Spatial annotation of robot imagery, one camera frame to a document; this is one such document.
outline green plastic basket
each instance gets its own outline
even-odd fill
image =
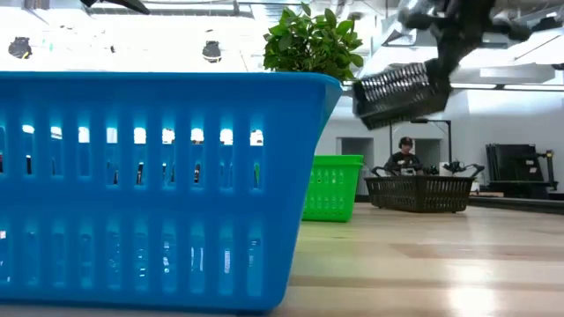
[[[301,219],[349,221],[362,159],[362,155],[316,155]]]

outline person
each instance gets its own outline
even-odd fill
[[[399,144],[397,146],[399,147],[400,151],[392,154],[390,158],[388,158],[388,161],[386,162],[386,165],[384,165],[384,168],[386,170],[392,170],[394,167],[398,165],[400,166],[418,165],[418,166],[411,166],[411,168],[415,170],[417,175],[422,175],[423,166],[421,166],[421,161],[415,154],[412,153],[413,139],[408,136],[404,136],[399,140]]]

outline potted plant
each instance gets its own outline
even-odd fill
[[[318,72],[338,79],[341,83],[354,79],[351,63],[363,65],[360,55],[353,50],[362,45],[354,32],[354,21],[337,22],[330,9],[320,16],[311,17],[308,5],[301,4],[302,13],[287,7],[279,23],[264,35],[263,66],[275,71]]]

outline table surface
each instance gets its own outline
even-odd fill
[[[564,217],[357,204],[349,224],[302,224],[286,298],[271,315],[562,317]],[[202,315],[0,306],[0,316]]]

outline basket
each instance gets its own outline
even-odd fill
[[[0,87],[3,302],[236,312],[282,300],[337,80],[4,72]],[[190,141],[195,128],[203,143]],[[256,129],[263,146],[250,145]]]
[[[362,78],[352,88],[354,113],[369,130],[441,112],[452,91],[436,59]]]
[[[301,219],[349,221],[362,159],[362,155],[316,155]]]
[[[414,212],[466,210],[474,178],[391,176],[366,178],[370,202],[379,208]]]

